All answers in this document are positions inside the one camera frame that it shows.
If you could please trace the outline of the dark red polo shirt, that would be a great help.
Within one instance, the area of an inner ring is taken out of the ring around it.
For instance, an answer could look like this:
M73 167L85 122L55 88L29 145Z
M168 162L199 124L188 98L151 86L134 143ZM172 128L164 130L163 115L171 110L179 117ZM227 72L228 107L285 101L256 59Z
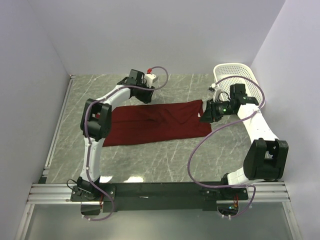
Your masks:
M201 99L190 102L120 106L112 112L104 147L140 145L205 137L211 125L200 122Z

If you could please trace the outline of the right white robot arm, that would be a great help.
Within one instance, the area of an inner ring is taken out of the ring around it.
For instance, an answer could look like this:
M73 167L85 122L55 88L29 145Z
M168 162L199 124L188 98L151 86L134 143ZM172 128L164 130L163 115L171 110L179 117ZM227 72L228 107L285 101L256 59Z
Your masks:
M243 83L230 86L228 100L219 99L219 94L222 93L219 87L214 87L213 92L214 97L206 101L200 121L213 123L220 121L224 116L236 115L243 122L251 141L243 166L234 172L226 173L221 179L221 197L226 200L232 199L237 194L235 185L281 179L289 145L271 131L260 111L262 104L256 97L247 95Z

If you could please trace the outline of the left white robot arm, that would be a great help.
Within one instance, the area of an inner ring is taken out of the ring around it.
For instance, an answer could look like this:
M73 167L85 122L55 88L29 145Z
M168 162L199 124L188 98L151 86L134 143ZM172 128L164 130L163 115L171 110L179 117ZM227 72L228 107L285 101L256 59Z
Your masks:
M132 69L129 76L123 78L107 94L97 99L86 100L80 122L84 136L83 167L76 184L88 201L96 200L100 195L100 158L104 140L112 127L112 112L120 104L135 97L148 104L155 90L153 83L158 77L149 68L146 73Z

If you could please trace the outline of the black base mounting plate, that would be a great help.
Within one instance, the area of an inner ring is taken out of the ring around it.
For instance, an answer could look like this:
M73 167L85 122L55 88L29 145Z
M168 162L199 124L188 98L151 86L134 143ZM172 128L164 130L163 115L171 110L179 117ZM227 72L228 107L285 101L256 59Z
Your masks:
M205 188L194 182L101 183L115 211L194 210L216 211L218 201L248 200L245 188Z

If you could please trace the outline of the aluminium frame rail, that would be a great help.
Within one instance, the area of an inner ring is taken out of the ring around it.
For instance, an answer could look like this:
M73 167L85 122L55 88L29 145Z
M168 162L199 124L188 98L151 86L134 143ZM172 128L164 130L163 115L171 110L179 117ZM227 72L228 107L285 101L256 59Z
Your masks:
M290 196L284 182L257 182L254 203L290 202ZM26 203L29 205L72 204L72 190L65 184L33 184Z

